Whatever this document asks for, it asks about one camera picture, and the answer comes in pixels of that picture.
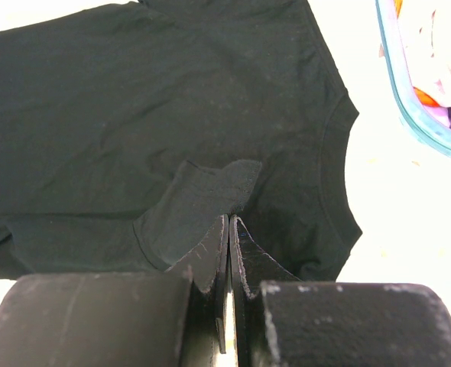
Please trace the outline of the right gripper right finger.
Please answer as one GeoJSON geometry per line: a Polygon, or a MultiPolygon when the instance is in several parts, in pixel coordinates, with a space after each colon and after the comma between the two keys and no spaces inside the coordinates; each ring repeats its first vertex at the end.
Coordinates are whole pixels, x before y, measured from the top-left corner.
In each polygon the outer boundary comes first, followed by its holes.
{"type": "Polygon", "coordinates": [[[229,256],[239,365],[270,365],[262,281],[298,281],[252,238],[239,216],[229,220],[229,256]]]}

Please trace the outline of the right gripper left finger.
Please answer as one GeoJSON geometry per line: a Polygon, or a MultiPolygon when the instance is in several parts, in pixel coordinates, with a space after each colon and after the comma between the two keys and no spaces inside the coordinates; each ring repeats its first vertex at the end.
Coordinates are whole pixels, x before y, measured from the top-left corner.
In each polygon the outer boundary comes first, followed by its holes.
{"type": "Polygon", "coordinates": [[[219,216],[204,237],[167,269],[192,280],[183,333],[183,356],[226,352],[226,296],[229,281],[229,218],[219,216]]]}

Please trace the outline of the black t shirt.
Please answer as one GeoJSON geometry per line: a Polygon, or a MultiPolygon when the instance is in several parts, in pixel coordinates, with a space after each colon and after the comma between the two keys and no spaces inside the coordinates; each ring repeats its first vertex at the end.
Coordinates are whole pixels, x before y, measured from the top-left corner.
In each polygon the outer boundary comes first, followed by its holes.
{"type": "Polygon", "coordinates": [[[0,31],[0,278],[164,270],[221,215],[333,281],[357,110],[305,1],[138,1],[0,31]]]}

